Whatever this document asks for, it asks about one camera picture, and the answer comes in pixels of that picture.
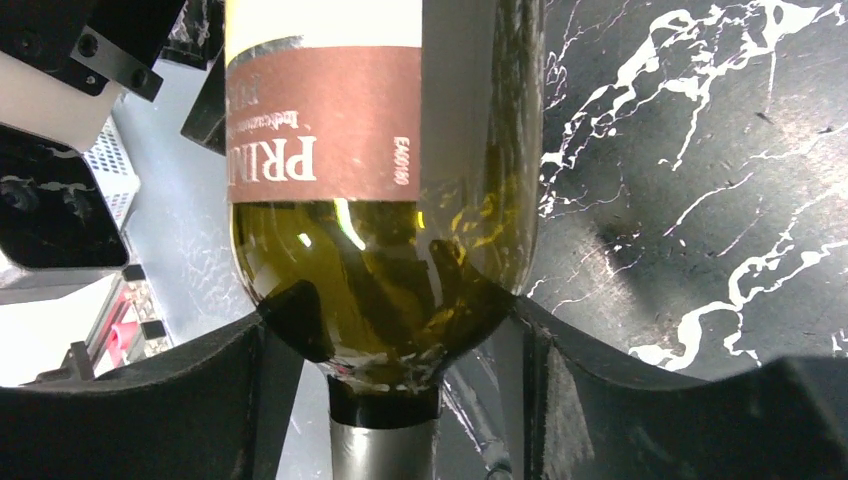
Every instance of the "bottle body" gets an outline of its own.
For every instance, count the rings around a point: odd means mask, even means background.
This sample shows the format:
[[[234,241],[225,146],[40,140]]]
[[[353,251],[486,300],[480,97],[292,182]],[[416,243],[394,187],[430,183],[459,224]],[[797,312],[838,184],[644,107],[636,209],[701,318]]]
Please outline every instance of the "bottle body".
[[[543,11],[472,3],[227,4],[236,263],[274,331],[327,373],[340,426],[434,420],[441,372],[497,327],[529,273]],[[308,31],[232,39],[257,12]],[[267,61],[287,48],[299,52]],[[304,284],[315,315],[275,310]]]

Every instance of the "bottle neck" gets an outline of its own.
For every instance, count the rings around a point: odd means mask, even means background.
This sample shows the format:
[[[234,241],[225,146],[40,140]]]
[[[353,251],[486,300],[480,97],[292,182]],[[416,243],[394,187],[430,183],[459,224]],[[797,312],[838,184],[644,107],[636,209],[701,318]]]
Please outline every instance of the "bottle neck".
[[[440,396],[355,394],[327,378],[334,480],[432,480]]]

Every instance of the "brown label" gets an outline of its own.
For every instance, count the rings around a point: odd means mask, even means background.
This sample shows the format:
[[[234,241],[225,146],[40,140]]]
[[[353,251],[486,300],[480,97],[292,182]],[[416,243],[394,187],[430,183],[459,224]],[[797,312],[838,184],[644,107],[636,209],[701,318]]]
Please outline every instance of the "brown label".
[[[418,200],[421,49],[273,43],[227,71],[230,201]]]

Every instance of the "perforated white basket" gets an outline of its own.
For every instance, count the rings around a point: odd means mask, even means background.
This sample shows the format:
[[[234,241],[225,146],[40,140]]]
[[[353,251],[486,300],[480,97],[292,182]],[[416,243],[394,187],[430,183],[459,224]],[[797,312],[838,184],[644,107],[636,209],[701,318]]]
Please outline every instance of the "perforated white basket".
[[[94,173],[103,198],[118,228],[123,228],[133,197],[141,186],[124,149],[121,135],[110,116],[97,137],[97,142],[83,153]]]

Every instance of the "bottle label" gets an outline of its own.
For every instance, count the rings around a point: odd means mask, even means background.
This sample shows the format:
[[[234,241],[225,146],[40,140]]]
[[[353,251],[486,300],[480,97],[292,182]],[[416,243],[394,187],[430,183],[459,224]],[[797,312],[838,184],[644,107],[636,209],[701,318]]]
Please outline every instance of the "bottle label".
[[[416,201],[422,0],[226,8],[230,201]]]

